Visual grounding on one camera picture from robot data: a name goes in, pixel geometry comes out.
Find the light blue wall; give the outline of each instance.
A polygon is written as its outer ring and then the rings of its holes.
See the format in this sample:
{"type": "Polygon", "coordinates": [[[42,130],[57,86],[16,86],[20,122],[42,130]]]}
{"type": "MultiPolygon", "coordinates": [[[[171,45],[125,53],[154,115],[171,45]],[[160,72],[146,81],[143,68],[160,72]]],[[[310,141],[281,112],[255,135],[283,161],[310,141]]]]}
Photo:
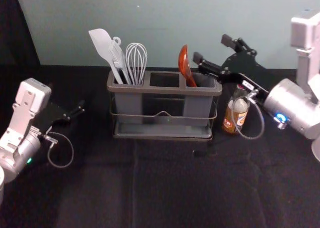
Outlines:
{"type": "Polygon", "coordinates": [[[222,64],[232,53],[224,33],[242,37],[267,68],[295,68],[291,17],[320,9],[319,0],[19,0],[40,62],[45,65],[104,66],[88,30],[106,29],[145,44],[148,67],[177,67],[183,44],[222,64]]]}

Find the gray utensil holder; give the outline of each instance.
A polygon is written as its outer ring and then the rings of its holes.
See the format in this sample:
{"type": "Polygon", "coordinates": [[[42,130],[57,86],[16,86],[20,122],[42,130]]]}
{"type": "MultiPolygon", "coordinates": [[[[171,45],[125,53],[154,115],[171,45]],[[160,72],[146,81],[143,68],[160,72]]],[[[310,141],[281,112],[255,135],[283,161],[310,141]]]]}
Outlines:
{"type": "Polygon", "coordinates": [[[222,86],[200,73],[193,73],[193,78],[198,87],[189,87],[180,72],[145,71],[142,85],[127,85],[118,84],[110,72],[107,89],[113,98],[114,135],[211,138],[208,127],[222,86]]]}

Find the bottle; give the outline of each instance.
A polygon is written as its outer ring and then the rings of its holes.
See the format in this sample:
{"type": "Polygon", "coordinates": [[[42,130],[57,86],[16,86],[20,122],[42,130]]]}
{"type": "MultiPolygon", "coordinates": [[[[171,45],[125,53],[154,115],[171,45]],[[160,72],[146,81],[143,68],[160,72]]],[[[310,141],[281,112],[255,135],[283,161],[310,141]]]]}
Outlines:
{"type": "MultiPolygon", "coordinates": [[[[243,86],[238,84],[235,88],[235,91],[232,97],[228,101],[228,106],[225,111],[222,128],[223,130],[225,130],[230,134],[238,134],[238,131],[232,121],[231,109],[232,109],[233,102],[236,98],[240,96],[246,96],[247,94],[248,92],[243,88],[243,86]]],[[[250,104],[249,101],[246,101],[244,99],[238,99],[236,104],[234,105],[233,115],[239,130],[242,129],[242,126],[245,123],[245,119],[249,109],[249,104],[250,104]]]]}

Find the orange spoon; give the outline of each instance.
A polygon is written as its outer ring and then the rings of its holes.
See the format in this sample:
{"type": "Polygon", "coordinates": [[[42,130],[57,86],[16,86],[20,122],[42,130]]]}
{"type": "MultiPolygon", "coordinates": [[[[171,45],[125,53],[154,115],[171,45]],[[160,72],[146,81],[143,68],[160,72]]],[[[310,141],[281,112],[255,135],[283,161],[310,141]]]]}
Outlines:
{"type": "Polygon", "coordinates": [[[186,80],[186,83],[191,87],[196,87],[197,85],[195,83],[194,78],[192,77],[192,73],[189,66],[187,44],[184,45],[180,50],[178,66],[180,73],[182,73],[186,80]]]}

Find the black table surface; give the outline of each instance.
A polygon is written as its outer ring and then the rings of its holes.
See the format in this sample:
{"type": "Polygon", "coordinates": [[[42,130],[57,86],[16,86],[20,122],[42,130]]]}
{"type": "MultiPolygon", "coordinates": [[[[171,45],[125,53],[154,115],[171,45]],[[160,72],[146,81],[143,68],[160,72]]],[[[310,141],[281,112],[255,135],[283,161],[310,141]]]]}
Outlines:
{"type": "MultiPolygon", "coordinates": [[[[22,70],[1,79],[1,133],[30,75],[22,70]]],[[[41,67],[33,75],[67,109],[85,97],[86,112],[61,130],[74,145],[73,164],[53,168],[41,148],[5,186],[0,227],[320,227],[320,163],[310,140],[267,116],[259,140],[225,134],[228,87],[213,128],[215,155],[194,158],[207,150],[203,142],[113,139],[108,72],[41,67]]],[[[254,135],[259,125],[250,110],[243,131],[254,135]]]]}

